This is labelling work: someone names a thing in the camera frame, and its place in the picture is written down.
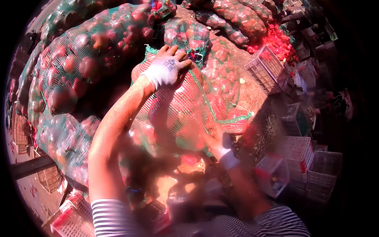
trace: hand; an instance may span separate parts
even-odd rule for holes
[[[230,141],[229,134],[216,122],[208,122],[205,124],[205,127],[208,129],[210,135],[203,132],[200,134],[200,137],[207,144],[210,152],[212,152],[226,170],[236,166],[239,161],[234,157],[232,152],[232,142]]]
[[[168,45],[163,46],[149,68],[141,73],[155,85],[156,90],[172,86],[178,79],[179,71],[192,63],[190,59],[185,60],[185,52],[175,55],[178,46],[172,46],[169,50],[168,48]]]

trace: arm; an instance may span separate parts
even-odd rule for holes
[[[271,204],[258,189],[257,184],[249,179],[239,161],[234,157],[229,134],[216,122],[209,122],[205,126],[210,135],[204,132],[200,136],[215,158],[227,170],[242,205],[254,217],[270,209]]]
[[[88,154],[89,198],[117,199],[126,202],[127,197],[122,181],[117,157],[118,138],[130,129],[133,119],[149,96],[156,90],[173,85],[181,69],[189,66],[185,53],[173,56],[178,47],[168,50],[163,46],[150,67],[111,107],[96,130]],[[173,63],[170,71],[164,62]]]
[[[146,76],[140,76],[101,121],[89,150],[91,201],[101,198],[126,201],[116,154],[117,141],[130,129],[135,116],[154,91],[153,83]]]

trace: person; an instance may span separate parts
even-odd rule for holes
[[[290,11],[286,11],[286,14],[287,16],[283,16],[280,24],[289,23],[287,29],[290,31],[290,35],[297,34],[301,30],[309,28],[315,24],[318,24],[320,27],[325,25],[323,9],[316,3],[311,4],[304,12],[300,11],[291,14]]]
[[[317,89],[309,93],[315,106],[317,115],[329,114],[336,117],[344,117],[350,121],[353,117],[353,105],[348,90],[326,91]]]
[[[101,121],[89,149],[88,178],[95,235],[148,236],[134,219],[128,205],[125,186],[119,170],[117,147],[145,101],[157,90],[178,83],[181,70],[191,68],[186,53],[175,55],[178,47],[163,46],[150,67],[110,108]],[[254,217],[245,223],[228,215],[218,215],[202,223],[171,226],[172,236],[310,236],[299,217],[285,206],[271,205],[244,172],[231,150],[230,136],[216,122],[206,125],[203,139],[214,157],[229,174],[235,193],[243,207]]]

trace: sack of peppers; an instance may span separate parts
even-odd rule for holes
[[[178,87],[152,95],[129,131],[134,144],[154,157],[208,152],[197,139],[208,121],[219,122],[229,133],[243,134],[247,129],[251,114],[235,108],[240,94],[238,68],[225,38],[210,34],[206,26],[224,31],[250,53],[265,43],[279,59],[293,60],[289,37],[274,23],[278,10],[272,1],[184,0],[182,6],[196,9],[200,23],[170,19],[176,14],[175,0],[125,2],[62,0],[44,23],[41,42],[19,82],[12,83],[13,95],[19,87],[19,112],[33,127],[35,145],[82,192],[88,187],[88,149],[102,118],[95,111],[98,108],[86,106],[84,97],[104,78],[117,84],[112,76],[154,40],[154,29],[161,31],[165,44],[178,45],[178,52],[186,52],[196,64],[182,75]],[[156,53],[157,49],[146,47],[145,60],[132,71],[132,83]],[[100,110],[105,114],[109,108]]]

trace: striped shirt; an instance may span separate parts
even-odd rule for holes
[[[93,201],[91,207],[97,237],[148,236],[135,221],[129,206],[123,202],[99,199]],[[304,223],[289,207],[273,206],[257,216],[251,224],[221,215],[208,222],[173,226],[169,236],[309,237],[310,234]]]

